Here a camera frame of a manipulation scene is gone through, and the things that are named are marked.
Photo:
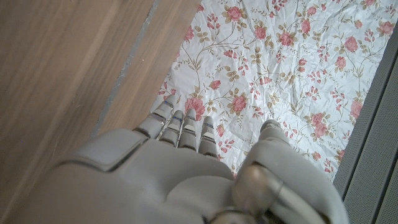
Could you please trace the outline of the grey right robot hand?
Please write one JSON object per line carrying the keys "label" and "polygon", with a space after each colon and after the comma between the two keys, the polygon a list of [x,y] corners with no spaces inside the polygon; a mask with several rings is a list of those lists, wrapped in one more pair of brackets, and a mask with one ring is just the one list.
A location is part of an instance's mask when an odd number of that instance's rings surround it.
{"label": "grey right robot hand", "polygon": [[214,124],[168,97],[138,127],[115,129],[57,161],[9,223],[348,223],[332,183],[267,120],[237,174]]}

